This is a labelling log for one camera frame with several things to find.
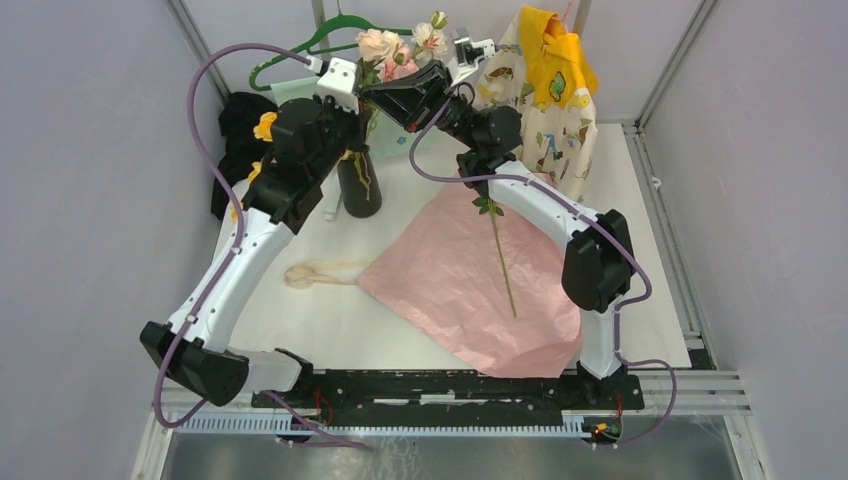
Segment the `pink peach flower stem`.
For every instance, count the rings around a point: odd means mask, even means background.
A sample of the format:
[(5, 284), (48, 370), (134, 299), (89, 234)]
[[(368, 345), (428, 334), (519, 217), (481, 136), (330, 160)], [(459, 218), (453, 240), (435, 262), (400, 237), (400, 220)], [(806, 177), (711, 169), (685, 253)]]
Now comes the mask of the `pink peach flower stem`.
[(506, 258), (504, 255), (503, 246), (500, 238), (500, 228), (498, 224), (498, 219), (502, 218), (505, 215), (505, 212), (496, 201), (484, 196), (478, 196), (472, 201), (472, 204), (478, 209), (479, 215), (487, 215), (490, 220), (498, 261), (503, 276), (504, 287), (509, 302), (509, 309), (512, 316), (516, 318), (518, 316), (518, 312), (515, 304), (511, 279), (509, 275), (509, 268), (507, 266)]

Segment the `yellow rose stem bunch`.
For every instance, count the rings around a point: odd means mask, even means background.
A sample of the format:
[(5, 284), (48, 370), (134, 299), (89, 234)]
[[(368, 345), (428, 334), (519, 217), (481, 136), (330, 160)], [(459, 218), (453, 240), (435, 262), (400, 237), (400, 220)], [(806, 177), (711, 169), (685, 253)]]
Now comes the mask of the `yellow rose stem bunch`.
[(270, 124), (275, 118), (274, 110), (263, 107), (238, 114), (227, 124), (222, 171), (232, 188), (249, 178), (255, 171), (254, 164), (260, 163), (270, 148)]

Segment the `pink wrapping paper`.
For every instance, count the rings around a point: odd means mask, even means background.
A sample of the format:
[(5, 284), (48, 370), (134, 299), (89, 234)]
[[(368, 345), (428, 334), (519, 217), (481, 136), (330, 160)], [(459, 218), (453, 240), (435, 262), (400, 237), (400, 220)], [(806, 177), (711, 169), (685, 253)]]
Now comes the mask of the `pink wrapping paper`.
[(554, 378), (583, 344), (580, 314), (560, 285), (564, 255), (511, 209), (498, 219), (518, 316), (504, 287), (477, 194), (446, 184), (359, 276), (377, 301), (468, 366), (501, 378)]

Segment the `beige printed ribbon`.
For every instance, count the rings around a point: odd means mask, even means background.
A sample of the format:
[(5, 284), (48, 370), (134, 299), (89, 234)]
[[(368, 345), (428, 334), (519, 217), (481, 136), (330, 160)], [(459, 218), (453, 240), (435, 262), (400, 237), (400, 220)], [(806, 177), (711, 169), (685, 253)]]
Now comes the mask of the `beige printed ribbon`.
[(338, 272), (363, 272), (373, 263), (372, 259), (348, 261), (316, 261), (290, 266), (282, 275), (283, 283), (294, 289), (308, 289), (317, 284), (354, 286), (358, 276), (344, 279)]

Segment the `cream pink rose stem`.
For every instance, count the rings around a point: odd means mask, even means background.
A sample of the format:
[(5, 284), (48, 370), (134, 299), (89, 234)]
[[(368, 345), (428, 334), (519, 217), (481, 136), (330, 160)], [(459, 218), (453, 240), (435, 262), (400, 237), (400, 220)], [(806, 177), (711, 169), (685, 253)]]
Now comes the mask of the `cream pink rose stem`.
[(409, 40), (401, 36), (404, 46), (380, 69), (382, 83), (410, 76), (432, 60), (445, 59), (449, 53), (444, 31), (447, 25), (447, 14), (436, 11), (428, 21), (412, 29)]

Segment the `single cream rose stem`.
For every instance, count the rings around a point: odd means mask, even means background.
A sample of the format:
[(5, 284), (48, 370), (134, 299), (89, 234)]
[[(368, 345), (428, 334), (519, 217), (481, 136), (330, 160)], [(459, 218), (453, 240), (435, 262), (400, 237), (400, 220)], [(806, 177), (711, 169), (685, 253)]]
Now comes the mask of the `single cream rose stem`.
[[(361, 67), (359, 87), (365, 88), (382, 83), (380, 69), (404, 46), (401, 36), (389, 30), (368, 29), (360, 32), (356, 40), (360, 54), (358, 65)], [(371, 177), (367, 171), (366, 154), (357, 152), (354, 155), (353, 165), (358, 181), (365, 189), (365, 199), (369, 201)]]

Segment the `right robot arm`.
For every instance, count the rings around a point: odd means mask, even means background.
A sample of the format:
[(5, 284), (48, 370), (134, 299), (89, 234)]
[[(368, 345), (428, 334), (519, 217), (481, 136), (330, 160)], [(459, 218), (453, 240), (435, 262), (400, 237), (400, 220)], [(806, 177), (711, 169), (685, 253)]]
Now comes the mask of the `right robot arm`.
[(614, 377), (627, 372), (621, 310), (633, 277), (645, 274), (627, 220), (616, 210), (598, 213), (537, 177), (513, 154), (522, 140), (520, 113), (511, 106), (478, 109), (458, 87), (448, 68), (432, 61), (409, 77), (363, 87), (358, 96), (419, 138), (437, 128), (465, 145), (454, 182), (514, 210), (561, 248), (561, 285), (584, 328), (578, 396), (602, 408), (617, 396)]

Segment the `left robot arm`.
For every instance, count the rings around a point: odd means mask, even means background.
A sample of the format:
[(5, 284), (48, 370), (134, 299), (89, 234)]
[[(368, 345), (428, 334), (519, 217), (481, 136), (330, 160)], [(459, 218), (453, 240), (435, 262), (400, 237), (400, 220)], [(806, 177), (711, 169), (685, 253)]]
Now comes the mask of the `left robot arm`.
[(272, 147), (250, 184), (237, 224), (185, 302), (163, 323), (149, 322), (140, 341), (159, 371), (216, 406), (242, 392), (275, 391), (290, 407), (306, 405), (314, 381), (306, 363), (284, 350), (231, 346), (240, 315), (271, 262), (322, 200), (322, 185), (342, 154), (364, 143), (357, 98), (296, 98), (272, 123)]

